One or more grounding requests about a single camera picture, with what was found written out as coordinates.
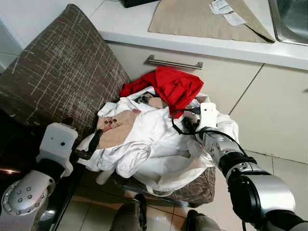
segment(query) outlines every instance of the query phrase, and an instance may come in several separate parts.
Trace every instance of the floor tile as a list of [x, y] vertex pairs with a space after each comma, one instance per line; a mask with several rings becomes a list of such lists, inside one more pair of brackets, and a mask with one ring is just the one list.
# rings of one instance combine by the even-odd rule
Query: floor tile
[[[108, 180], [104, 185], [99, 185], [95, 182], [97, 175], [97, 172], [86, 171], [80, 185], [125, 198], [133, 198], [137, 194], [136, 192], [123, 190], [117, 187], [112, 180]], [[146, 200], [148, 206], [150, 207], [157, 208], [168, 213], [173, 213], [174, 205], [172, 203], [150, 196], [146, 196]]]
[[82, 196], [82, 190], [78, 189], [77, 191], [79, 194], [72, 197], [57, 231], [80, 230], [92, 200]]
[[[91, 190], [92, 205], [85, 217], [81, 231], [109, 231], [117, 210], [128, 198], [110, 195], [99, 190]], [[169, 231], [172, 214], [147, 207], [148, 231]]]
[[265, 171], [273, 174], [272, 157], [260, 153], [255, 153], [245, 150], [248, 156], [252, 156], [257, 161], [258, 165]]
[[[174, 214], [185, 217], [191, 208], [175, 207]], [[214, 201], [209, 204], [201, 205], [195, 208], [199, 213], [203, 213], [227, 231], [241, 230], [240, 219], [232, 210], [232, 203], [228, 193], [226, 180], [220, 171], [216, 171], [215, 197]]]
[[170, 231], [172, 214], [147, 207], [147, 231]]
[[[137, 194], [136, 192], [129, 191], [129, 190], [125, 190], [124, 192], [124, 196], [126, 198], [134, 198], [136, 194]], [[145, 196], [145, 199], [149, 207], [163, 210], [165, 212], [173, 214], [174, 204], [164, 201], [164, 200], [156, 199], [150, 196]]]
[[103, 185], [99, 185], [96, 183], [95, 179], [99, 175], [98, 172], [91, 172], [86, 170], [83, 178], [81, 179], [80, 185], [87, 186], [105, 193], [124, 196], [124, 190], [117, 187], [112, 179], [107, 180], [107, 182]]
[[128, 200], [98, 190], [91, 191], [91, 198], [92, 205], [81, 231], [109, 231], [117, 210]]
[[308, 220], [308, 165], [273, 159], [274, 174], [287, 183], [295, 197], [296, 214]]
[[173, 215], [170, 231], [186, 231], [185, 218]]

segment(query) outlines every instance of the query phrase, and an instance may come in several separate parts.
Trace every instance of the metal handle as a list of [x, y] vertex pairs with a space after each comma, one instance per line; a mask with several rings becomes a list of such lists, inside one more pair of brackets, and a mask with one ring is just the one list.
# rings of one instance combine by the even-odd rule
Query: metal handle
[[169, 61], [154, 59], [154, 55], [153, 54], [151, 54], [149, 56], [149, 58], [147, 58], [146, 62], [149, 62], [149, 63], [152, 63], [152, 64], [179, 66], [179, 67], [198, 69], [198, 70], [202, 70], [202, 67], [203, 67], [203, 63], [202, 62], [198, 62], [196, 65], [181, 64], [181, 63], [175, 63], [175, 62], [169, 62]]

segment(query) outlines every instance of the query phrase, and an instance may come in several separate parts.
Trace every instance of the sink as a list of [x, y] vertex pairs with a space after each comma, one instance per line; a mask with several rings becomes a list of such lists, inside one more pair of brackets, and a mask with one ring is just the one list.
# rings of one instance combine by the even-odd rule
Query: sink
[[308, 0], [269, 0], [276, 39], [308, 45]]

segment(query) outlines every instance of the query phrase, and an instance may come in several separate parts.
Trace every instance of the clothing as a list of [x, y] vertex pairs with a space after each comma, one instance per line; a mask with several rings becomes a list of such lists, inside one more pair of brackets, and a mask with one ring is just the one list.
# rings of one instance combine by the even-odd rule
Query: clothing
[[[149, 191], [160, 191], [164, 192], [162, 195], [168, 195], [199, 177], [207, 167], [214, 164], [193, 136], [179, 135], [173, 129], [168, 107], [159, 109], [135, 102], [136, 98], [147, 91], [154, 94], [154, 88], [148, 87], [120, 98], [117, 103], [107, 103], [98, 112], [98, 116], [114, 118], [122, 112], [140, 111], [123, 144], [97, 149], [89, 161], [78, 162], [91, 171], [104, 171], [97, 177], [97, 183], [103, 184], [115, 170], [124, 178], [133, 176], [147, 185]], [[200, 103], [194, 99], [188, 106], [200, 106]], [[228, 115], [220, 115], [219, 128], [237, 140], [238, 127], [232, 125], [235, 122]], [[180, 129], [183, 129], [184, 116], [174, 121]], [[87, 141], [82, 142], [77, 149], [86, 151], [89, 139]]]
[[135, 99], [136, 103], [145, 103], [152, 107], [163, 108], [166, 107], [167, 104], [159, 97], [155, 97], [150, 92], [146, 91], [144, 94]]
[[173, 115], [185, 108], [199, 93], [203, 82], [199, 77], [168, 67], [159, 66], [155, 71], [143, 75], [133, 83], [123, 84], [121, 97], [127, 97], [148, 86], [153, 86], [159, 97], [169, 106]]
[[112, 117], [99, 117], [97, 129], [103, 130], [99, 148], [110, 148], [123, 144], [139, 113], [138, 110], [125, 110]]

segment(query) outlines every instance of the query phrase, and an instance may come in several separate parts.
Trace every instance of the receipt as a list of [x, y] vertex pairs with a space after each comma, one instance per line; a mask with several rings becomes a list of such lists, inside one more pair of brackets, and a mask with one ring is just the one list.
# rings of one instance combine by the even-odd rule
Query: receipt
[[221, 8], [221, 9], [219, 9], [219, 10], [215, 10], [215, 9], [213, 8], [212, 4], [209, 4], [208, 6], [209, 6], [209, 8], [211, 9], [211, 11], [212, 11], [213, 14], [224, 14], [224, 13], [230, 13], [230, 12], [233, 11], [233, 9], [231, 8], [231, 6], [229, 6], [229, 5], [223, 7], [223, 8]]
[[235, 12], [230, 14], [224, 14], [223, 16], [231, 26], [238, 26], [246, 23], [246, 21]]
[[217, 11], [225, 6], [228, 6], [228, 3], [226, 0], [217, 0], [217, 1], [212, 2], [212, 6], [214, 10]]

